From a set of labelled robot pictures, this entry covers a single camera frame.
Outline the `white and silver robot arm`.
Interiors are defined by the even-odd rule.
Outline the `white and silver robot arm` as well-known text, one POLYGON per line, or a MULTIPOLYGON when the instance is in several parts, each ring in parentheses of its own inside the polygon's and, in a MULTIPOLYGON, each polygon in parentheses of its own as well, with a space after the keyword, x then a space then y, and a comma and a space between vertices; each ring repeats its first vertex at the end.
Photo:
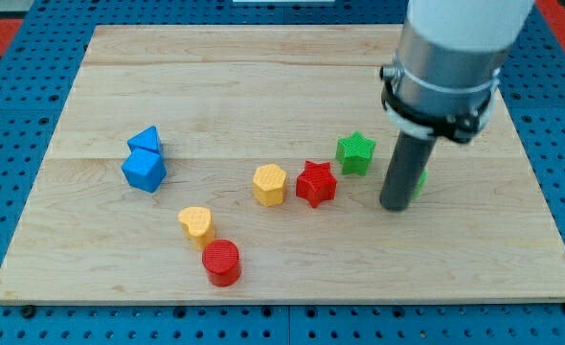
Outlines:
POLYGON ((533 0, 410 0, 383 68, 382 102, 400 131, 465 144, 489 122, 499 74, 533 0))

